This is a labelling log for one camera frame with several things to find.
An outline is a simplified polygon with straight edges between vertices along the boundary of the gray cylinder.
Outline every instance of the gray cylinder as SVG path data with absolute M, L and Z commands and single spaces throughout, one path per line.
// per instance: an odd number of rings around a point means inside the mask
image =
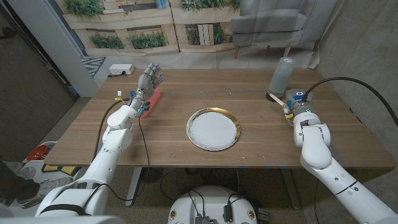
M 295 64 L 296 61 L 290 57 L 282 57 L 279 60 L 278 66 L 268 86 L 268 93 L 272 93 L 278 98 L 284 95 Z

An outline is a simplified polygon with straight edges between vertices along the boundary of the gold-rimmed plate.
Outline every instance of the gold-rimmed plate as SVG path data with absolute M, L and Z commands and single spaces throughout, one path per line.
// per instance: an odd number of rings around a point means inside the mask
M 208 151 L 220 151 L 232 146 L 241 134 L 238 119 L 221 108 L 204 108 L 191 116 L 187 135 L 194 145 Z

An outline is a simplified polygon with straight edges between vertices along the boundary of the shoe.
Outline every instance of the shoe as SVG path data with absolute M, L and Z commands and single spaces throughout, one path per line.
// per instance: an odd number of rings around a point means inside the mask
M 37 195 L 37 197 L 35 197 L 35 199 L 28 201 L 27 203 L 24 204 L 20 204 L 19 206 L 23 209 L 27 209 L 30 207 L 33 207 L 35 205 L 38 205 L 40 203 L 42 203 L 43 199 L 45 198 L 45 195 Z
M 57 180 L 45 180 L 40 184 L 40 189 L 38 194 L 47 195 L 54 188 L 70 184 L 72 183 L 72 181 L 73 178 L 71 177 L 64 177 Z
M 33 176 L 36 173 L 36 169 L 34 167 L 25 167 L 21 171 L 17 173 L 18 176 L 22 177 L 25 180 L 33 179 Z
M 17 174 L 24 165 L 22 165 L 22 163 L 20 162 L 7 162 L 7 161 L 3 161 L 3 163 L 5 165 L 8 166 L 8 168 L 10 168 L 10 170 L 12 170 L 15 174 Z
M 40 203 L 43 198 L 54 188 L 70 184 L 72 181 L 73 178 L 71 177 L 64 177 L 57 180 L 45 180 L 40 184 L 39 192 L 37 192 L 35 197 L 25 200 L 17 200 L 17 202 L 21 205 L 21 208 L 30 208 Z

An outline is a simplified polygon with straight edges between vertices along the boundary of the plate rim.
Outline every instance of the plate rim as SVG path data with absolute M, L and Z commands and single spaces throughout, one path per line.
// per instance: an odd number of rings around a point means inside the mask
M 222 115 L 226 116 L 227 118 L 229 118 L 229 119 L 234 123 L 234 125 L 235 125 L 236 134 L 235 134 L 234 141 L 233 141 L 228 147 L 226 147 L 226 148 L 224 148 L 224 149 L 219 149 L 219 150 L 204 149 L 204 148 L 202 148 L 201 146 L 199 146 L 196 142 L 194 142 L 194 141 L 191 139 L 190 135 L 189 135 L 190 124 L 192 124 L 193 121 L 194 121 L 197 117 L 199 117 L 200 115 L 205 114 L 205 113 L 209 113 L 209 112 L 214 112 L 214 113 L 222 114 Z M 240 122 L 238 121 L 238 119 L 237 119 L 231 112 L 229 112 L 229 111 L 227 111 L 227 110 L 224 110 L 224 109 L 221 109 L 221 108 L 210 107 L 210 108 L 203 108 L 203 109 L 200 109 L 200 110 L 198 110 L 197 112 L 195 112 L 195 113 L 188 119 L 186 131 L 187 131 L 187 136 L 188 136 L 189 140 L 191 140 L 191 142 L 192 142 L 194 145 L 196 145 L 197 147 L 199 147 L 199 148 L 201 148 L 201 149 L 204 149 L 204 150 L 206 150 L 206 151 L 222 151 L 222 150 L 225 150 L 225 149 L 231 147 L 231 146 L 238 140 L 238 138 L 239 138 L 240 135 L 241 135 L 241 124 L 240 124 Z

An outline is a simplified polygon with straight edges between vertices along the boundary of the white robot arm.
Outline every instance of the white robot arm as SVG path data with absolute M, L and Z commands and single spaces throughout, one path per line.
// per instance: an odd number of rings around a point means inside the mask
M 398 223 L 398 215 L 331 156 L 328 126 L 311 112 L 309 103 L 299 107 L 293 122 L 295 145 L 302 148 L 301 165 L 322 181 L 359 223 Z
M 111 182 L 121 153 L 132 142 L 132 123 L 149 109 L 146 101 L 163 81 L 159 66 L 150 64 L 138 79 L 137 90 L 127 105 L 109 116 L 108 127 L 103 135 L 103 146 L 80 179 L 52 190 L 40 204 L 37 217 L 74 217 L 79 214 L 102 215 L 108 189 L 101 186 Z

